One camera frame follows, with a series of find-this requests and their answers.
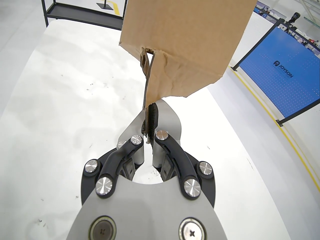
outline metal shelf frame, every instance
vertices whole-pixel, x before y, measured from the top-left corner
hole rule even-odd
[[[45,0],[41,0],[41,3],[46,26],[49,25],[48,18],[55,18],[121,30],[128,0],[125,0],[122,16],[71,4],[59,3],[56,2],[56,0],[53,0],[53,3],[48,9],[46,9]]]

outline white table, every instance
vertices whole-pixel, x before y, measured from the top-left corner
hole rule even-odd
[[[45,31],[0,120],[0,239],[66,238],[81,208],[85,162],[113,149],[143,104],[144,75],[119,38],[119,31],[67,20]],[[181,146],[213,166],[215,211],[228,239],[290,239],[209,91],[165,100],[181,120]],[[149,147],[136,182],[161,182],[151,159]]]

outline brown cardboard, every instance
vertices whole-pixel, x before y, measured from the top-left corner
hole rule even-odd
[[[129,0],[120,45],[141,61],[144,108],[219,80],[257,0]],[[147,52],[153,53],[149,64]]]

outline metal bolt head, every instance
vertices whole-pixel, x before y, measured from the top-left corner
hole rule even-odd
[[[199,169],[204,175],[210,175],[212,173],[212,166],[206,161],[200,162]]]
[[[107,195],[112,188],[112,181],[108,177],[101,177],[96,183],[96,193],[98,195]]]
[[[95,159],[91,159],[84,165],[84,170],[87,173],[92,173],[97,169],[97,166],[98,166],[98,161]]]
[[[131,143],[133,143],[134,145],[140,145],[142,142],[142,137],[140,135],[134,135],[133,137],[131,137]]]
[[[113,235],[113,228],[109,221],[98,222],[92,231],[93,240],[110,240]]]
[[[184,182],[184,191],[191,197],[198,197],[201,193],[201,187],[194,178],[189,178]]]
[[[205,235],[202,224],[194,218],[186,218],[180,224],[180,240],[205,240]]]
[[[166,131],[159,130],[159,131],[157,131],[155,136],[157,137],[157,139],[163,141],[163,140],[166,140],[168,138],[168,133]]]
[[[97,218],[89,229],[89,240],[114,240],[116,237],[116,224],[111,217]]]
[[[126,141],[119,141],[118,144],[117,144],[117,149],[122,147],[125,143],[126,143]]]

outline blue display board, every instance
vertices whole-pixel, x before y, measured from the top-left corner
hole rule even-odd
[[[279,28],[240,67],[284,117],[320,98],[320,59]]]

